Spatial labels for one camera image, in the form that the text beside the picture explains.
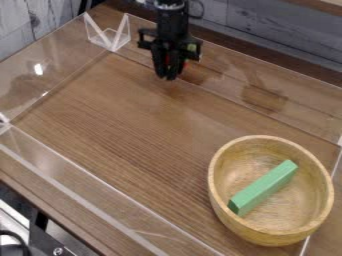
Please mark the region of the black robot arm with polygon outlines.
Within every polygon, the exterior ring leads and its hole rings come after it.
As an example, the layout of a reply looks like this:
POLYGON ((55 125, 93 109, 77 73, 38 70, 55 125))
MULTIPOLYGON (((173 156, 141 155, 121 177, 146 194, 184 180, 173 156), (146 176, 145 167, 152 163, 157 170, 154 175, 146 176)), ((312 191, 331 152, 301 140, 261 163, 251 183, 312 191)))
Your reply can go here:
POLYGON ((188 32, 188 0, 154 0, 156 28, 140 28, 137 47, 150 51, 154 73, 172 81, 188 60, 198 61, 202 41, 188 32))

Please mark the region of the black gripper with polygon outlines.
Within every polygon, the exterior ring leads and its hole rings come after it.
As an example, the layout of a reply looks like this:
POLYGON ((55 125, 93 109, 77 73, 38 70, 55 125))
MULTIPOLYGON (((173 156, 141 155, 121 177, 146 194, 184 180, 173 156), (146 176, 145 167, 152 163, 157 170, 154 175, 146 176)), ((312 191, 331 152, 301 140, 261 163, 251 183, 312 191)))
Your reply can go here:
POLYGON ((152 62, 154 73, 158 78, 164 78, 172 81, 181 73, 182 68, 177 62, 172 62, 166 66, 166 53, 172 50, 178 50, 184 59, 198 61, 201 58, 201 44, 202 41, 186 34, 177 39, 160 39, 157 31, 154 29, 138 29, 138 41, 137 47, 145 50, 150 50, 152 62))

